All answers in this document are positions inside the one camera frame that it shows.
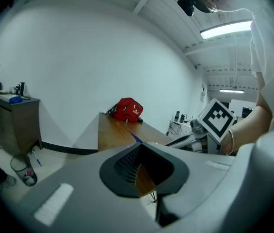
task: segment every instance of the ceiling light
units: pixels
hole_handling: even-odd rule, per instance
[[[220,89],[220,92],[244,93],[244,91],[240,91],[240,90],[224,90],[224,89]]]
[[[219,26],[215,26],[215,27],[200,31],[200,35],[205,40],[205,39],[226,34],[226,33],[251,30],[251,22],[252,20],[250,21],[246,20],[246,21],[235,21],[232,23],[221,24]]]

